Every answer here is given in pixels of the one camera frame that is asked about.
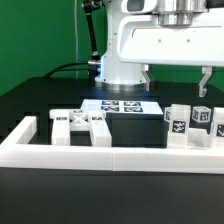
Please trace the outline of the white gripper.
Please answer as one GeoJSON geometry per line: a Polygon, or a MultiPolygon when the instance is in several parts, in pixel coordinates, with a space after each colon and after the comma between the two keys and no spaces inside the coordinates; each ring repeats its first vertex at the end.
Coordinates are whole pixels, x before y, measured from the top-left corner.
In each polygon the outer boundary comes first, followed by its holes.
{"type": "Polygon", "coordinates": [[[212,67],[224,67],[224,13],[202,13],[188,27],[162,27],[155,15],[125,17],[119,26],[117,54],[122,62],[140,63],[146,90],[156,81],[148,64],[206,66],[197,85],[204,97],[212,67]]]}

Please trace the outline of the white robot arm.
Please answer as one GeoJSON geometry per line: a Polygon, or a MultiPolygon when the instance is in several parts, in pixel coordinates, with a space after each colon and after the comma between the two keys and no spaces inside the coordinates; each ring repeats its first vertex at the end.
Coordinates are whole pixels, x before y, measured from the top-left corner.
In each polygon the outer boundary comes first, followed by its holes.
{"type": "Polygon", "coordinates": [[[98,85],[150,90],[151,65],[198,66],[206,94],[214,69],[224,67],[224,0],[102,0],[108,43],[98,85]]]}

